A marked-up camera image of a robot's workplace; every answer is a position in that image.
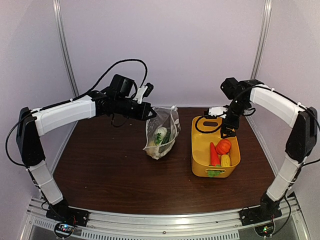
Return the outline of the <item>orange toy pumpkin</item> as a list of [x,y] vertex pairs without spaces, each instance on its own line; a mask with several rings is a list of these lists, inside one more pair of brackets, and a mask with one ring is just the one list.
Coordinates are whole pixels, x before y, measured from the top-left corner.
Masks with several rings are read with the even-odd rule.
[[222,139],[217,143],[215,150],[218,155],[226,155],[230,151],[231,147],[232,144],[228,139]]

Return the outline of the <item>clear dotted zip bag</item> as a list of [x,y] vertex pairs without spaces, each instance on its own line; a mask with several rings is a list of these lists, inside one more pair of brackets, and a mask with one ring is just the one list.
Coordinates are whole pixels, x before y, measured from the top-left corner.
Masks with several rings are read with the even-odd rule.
[[143,150],[152,159],[159,160],[174,146],[181,131],[178,107],[156,106],[154,118],[146,121],[146,145]]

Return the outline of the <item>white toy radish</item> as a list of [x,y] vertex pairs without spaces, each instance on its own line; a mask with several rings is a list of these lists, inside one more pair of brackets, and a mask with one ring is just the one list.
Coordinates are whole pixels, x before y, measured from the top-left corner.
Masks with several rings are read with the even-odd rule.
[[157,138],[164,138],[168,129],[166,127],[158,127],[155,131],[155,135]]

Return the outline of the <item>dark green toy cucumber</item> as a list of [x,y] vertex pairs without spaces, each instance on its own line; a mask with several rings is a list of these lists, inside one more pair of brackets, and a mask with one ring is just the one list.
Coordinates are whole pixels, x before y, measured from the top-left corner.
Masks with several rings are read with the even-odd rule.
[[165,137],[163,138],[163,140],[161,142],[161,145],[167,144],[170,141],[170,137],[171,137],[171,130],[168,129]]

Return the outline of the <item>red toy pepper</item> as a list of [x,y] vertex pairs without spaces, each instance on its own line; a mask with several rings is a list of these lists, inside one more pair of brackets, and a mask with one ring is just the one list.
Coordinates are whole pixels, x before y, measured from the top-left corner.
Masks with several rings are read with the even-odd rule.
[[219,155],[216,151],[215,145],[213,142],[210,142],[210,165],[211,166],[219,166],[221,164]]

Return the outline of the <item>green leafy toy vegetable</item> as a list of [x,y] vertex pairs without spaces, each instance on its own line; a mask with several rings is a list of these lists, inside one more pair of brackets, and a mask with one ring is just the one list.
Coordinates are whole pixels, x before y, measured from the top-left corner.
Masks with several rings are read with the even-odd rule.
[[219,170],[208,170],[207,171],[207,176],[209,178],[215,178],[218,177],[220,175],[220,171]]

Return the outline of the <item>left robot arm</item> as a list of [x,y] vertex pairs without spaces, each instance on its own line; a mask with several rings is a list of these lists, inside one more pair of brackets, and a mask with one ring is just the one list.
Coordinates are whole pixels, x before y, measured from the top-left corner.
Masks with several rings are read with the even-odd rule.
[[151,83],[137,87],[133,79],[116,74],[101,91],[92,89],[78,99],[53,106],[21,109],[16,143],[26,170],[49,204],[49,214],[61,222],[72,218],[71,208],[45,162],[40,137],[62,126],[103,115],[147,121],[157,115],[151,104],[143,100],[153,89]]

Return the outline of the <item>yellow plastic basket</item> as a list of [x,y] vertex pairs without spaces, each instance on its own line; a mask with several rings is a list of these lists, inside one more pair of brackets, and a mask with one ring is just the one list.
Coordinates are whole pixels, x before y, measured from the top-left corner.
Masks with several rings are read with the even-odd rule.
[[197,116],[191,125],[191,170],[197,177],[227,178],[241,161],[238,139],[221,135],[222,118]]

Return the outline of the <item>yellow toy corn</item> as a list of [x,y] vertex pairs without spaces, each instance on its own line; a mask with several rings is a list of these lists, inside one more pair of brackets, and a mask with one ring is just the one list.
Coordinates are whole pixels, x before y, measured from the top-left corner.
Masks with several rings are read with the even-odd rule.
[[228,154],[223,154],[220,156],[220,165],[222,167],[230,167],[231,166],[231,158]]

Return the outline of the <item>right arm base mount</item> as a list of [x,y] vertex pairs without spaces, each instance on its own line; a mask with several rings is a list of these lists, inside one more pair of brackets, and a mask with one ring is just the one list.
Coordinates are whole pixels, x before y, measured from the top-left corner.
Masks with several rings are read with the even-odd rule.
[[280,209],[275,209],[271,212],[264,212],[261,206],[244,207],[238,212],[238,214],[242,226],[271,221],[274,218],[282,216],[282,212]]

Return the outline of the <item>aluminium front rail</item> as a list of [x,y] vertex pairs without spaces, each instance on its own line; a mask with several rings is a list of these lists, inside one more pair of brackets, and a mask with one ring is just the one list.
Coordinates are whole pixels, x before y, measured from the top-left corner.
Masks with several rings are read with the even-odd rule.
[[264,227],[275,227],[272,240],[309,240],[311,235],[296,197],[280,203],[282,215],[243,225],[239,209],[194,214],[124,214],[90,210],[86,226],[68,240],[263,240]]

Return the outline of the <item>right aluminium corner post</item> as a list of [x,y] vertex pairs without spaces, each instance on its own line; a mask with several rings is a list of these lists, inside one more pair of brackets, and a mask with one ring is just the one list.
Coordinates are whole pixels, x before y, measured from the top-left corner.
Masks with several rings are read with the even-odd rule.
[[256,54],[253,61],[253,66],[251,70],[250,79],[256,79],[258,77],[258,73],[260,70],[260,66],[262,63],[263,53],[266,46],[268,33],[270,29],[271,17],[272,17],[272,0],[264,1],[264,8],[262,13],[262,20],[260,26],[260,33],[256,48]]

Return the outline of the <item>aluminium corner post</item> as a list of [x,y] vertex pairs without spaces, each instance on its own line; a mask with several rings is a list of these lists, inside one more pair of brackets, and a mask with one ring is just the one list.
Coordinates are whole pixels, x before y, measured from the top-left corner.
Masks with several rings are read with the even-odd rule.
[[62,52],[62,59],[65,65],[66,73],[68,76],[68,80],[71,86],[71,90],[73,93],[74,97],[79,96],[79,90],[78,86],[75,80],[74,76],[74,71],[72,67],[72,63],[70,60],[70,54],[68,50],[68,44],[67,44],[67,39],[66,39],[66,33],[65,33],[65,28],[64,28],[64,23],[63,23],[63,16],[62,16],[62,10],[61,10],[61,1],[60,0],[53,0],[53,14],[56,22],[56,27],[57,27],[57,33],[59,37],[59,43],[60,43],[60,48]]
[[260,70],[260,66],[262,63],[263,53],[266,46],[268,33],[270,29],[271,17],[272,17],[272,0],[264,1],[264,8],[262,13],[262,20],[260,26],[260,33],[256,48],[256,54],[253,61],[253,66],[251,70],[250,79],[256,79],[258,77],[258,73]]

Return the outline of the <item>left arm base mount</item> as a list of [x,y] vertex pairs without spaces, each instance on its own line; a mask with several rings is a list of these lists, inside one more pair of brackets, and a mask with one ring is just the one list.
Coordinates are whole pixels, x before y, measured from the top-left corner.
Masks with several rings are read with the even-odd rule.
[[87,210],[68,206],[50,207],[45,216],[52,220],[80,227],[86,227],[89,220],[89,212]]

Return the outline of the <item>left aluminium corner post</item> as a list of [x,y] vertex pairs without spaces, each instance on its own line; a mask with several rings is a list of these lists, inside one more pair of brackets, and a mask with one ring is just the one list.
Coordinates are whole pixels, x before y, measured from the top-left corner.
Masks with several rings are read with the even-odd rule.
[[62,52],[62,59],[65,65],[66,73],[68,76],[68,80],[71,86],[71,90],[73,93],[74,97],[79,96],[79,90],[78,86],[75,80],[74,76],[74,71],[72,67],[72,63],[70,60],[70,54],[68,50],[68,44],[67,44],[67,39],[66,39],[66,33],[65,33],[65,28],[64,28],[64,23],[63,23],[63,16],[62,16],[62,10],[61,10],[61,1],[60,0],[53,0],[53,14],[56,22],[56,27],[57,27],[57,33],[59,37],[59,43],[60,43],[60,48]]

